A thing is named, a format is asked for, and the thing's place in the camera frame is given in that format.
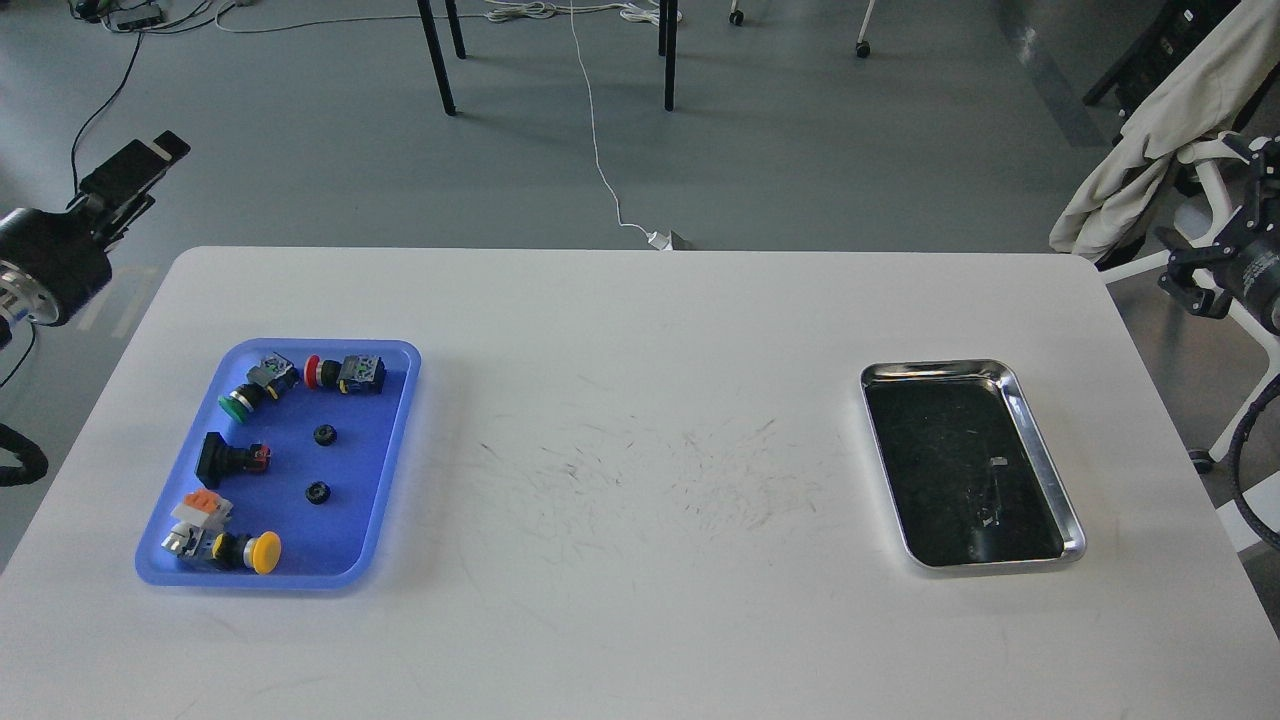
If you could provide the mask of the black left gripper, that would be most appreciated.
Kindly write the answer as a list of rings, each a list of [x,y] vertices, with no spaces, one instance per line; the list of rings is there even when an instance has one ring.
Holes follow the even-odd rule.
[[[22,208],[3,218],[3,328],[64,325],[111,279],[108,260],[155,199],[147,193],[191,146],[172,131],[133,140],[90,172],[65,213]]]

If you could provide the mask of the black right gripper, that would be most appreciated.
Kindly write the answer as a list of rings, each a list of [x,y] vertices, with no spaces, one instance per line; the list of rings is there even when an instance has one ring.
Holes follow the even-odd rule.
[[[1203,247],[1172,228],[1157,227],[1155,237],[1167,250],[1157,286],[1193,316],[1224,319],[1233,302],[1239,302],[1268,333],[1279,336],[1279,137],[1245,141],[1228,132],[1222,141],[1248,165],[1244,201]],[[1219,278],[1235,259],[1236,292]]]

